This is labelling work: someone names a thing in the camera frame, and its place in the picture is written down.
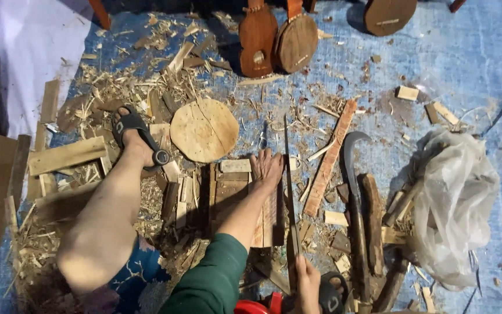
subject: person's leg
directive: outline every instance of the person's leg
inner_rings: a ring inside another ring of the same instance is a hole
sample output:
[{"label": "person's leg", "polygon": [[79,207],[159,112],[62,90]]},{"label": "person's leg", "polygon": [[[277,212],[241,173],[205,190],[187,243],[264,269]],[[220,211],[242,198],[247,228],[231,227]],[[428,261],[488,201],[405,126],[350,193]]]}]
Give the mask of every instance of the person's leg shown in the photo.
[{"label": "person's leg", "polygon": [[[120,109],[121,115],[128,113]],[[124,132],[123,143],[120,160],[61,239],[58,267],[79,295],[108,283],[129,260],[138,241],[133,224],[141,203],[141,171],[153,165],[152,150],[137,130]]]}]

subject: wooden ukulele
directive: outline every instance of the wooden ukulele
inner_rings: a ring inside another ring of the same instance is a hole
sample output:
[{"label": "wooden ukulele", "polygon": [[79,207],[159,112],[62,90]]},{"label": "wooden ukulele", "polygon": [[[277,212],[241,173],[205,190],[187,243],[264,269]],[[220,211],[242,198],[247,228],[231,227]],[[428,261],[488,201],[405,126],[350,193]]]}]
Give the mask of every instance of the wooden ukulele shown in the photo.
[{"label": "wooden ukulele", "polygon": [[239,24],[241,72],[250,78],[273,72],[272,45],[278,23],[264,0],[248,0],[247,15]]},{"label": "wooden ukulele", "polygon": [[369,0],[363,23],[375,36],[394,34],[408,24],[417,4],[417,0]]},{"label": "wooden ukulele", "polygon": [[302,13],[301,0],[287,0],[288,20],[280,27],[275,52],[280,67],[294,73],[305,67],[317,50],[317,24]]}]

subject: person's hand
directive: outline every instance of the person's hand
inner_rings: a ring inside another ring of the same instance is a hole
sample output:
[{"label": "person's hand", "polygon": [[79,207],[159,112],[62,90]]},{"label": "person's hand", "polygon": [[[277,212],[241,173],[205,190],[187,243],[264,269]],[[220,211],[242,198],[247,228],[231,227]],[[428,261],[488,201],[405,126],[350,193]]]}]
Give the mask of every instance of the person's hand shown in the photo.
[{"label": "person's hand", "polygon": [[276,189],[276,185],[282,179],[284,171],[284,158],[281,153],[272,156],[272,150],[267,148],[259,151],[259,157],[251,156],[251,170],[253,175],[254,189],[262,188],[269,192]]},{"label": "person's hand", "polygon": [[321,273],[303,255],[296,259],[297,303],[296,308],[302,314],[319,314],[319,286]]}]

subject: white sheet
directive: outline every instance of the white sheet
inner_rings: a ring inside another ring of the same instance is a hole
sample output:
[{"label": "white sheet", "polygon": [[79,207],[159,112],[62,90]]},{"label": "white sheet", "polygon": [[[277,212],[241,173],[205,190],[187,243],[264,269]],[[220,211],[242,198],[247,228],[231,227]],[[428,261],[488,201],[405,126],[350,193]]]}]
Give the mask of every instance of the white sheet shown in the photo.
[{"label": "white sheet", "polygon": [[0,0],[0,90],[8,137],[34,139],[45,82],[60,79],[58,106],[64,103],[91,24],[77,12],[93,14],[87,0]]}]

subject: green shirt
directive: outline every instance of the green shirt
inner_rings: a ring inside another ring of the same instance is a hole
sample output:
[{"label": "green shirt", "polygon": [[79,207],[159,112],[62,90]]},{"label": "green shirt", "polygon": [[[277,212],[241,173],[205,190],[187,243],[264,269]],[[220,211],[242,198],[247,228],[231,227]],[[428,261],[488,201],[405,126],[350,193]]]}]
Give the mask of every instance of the green shirt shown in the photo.
[{"label": "green shirt", "polygon": [[188,270],[160,314],[233,314],[247,250],[233,236],[217,233],[199,265]]}]

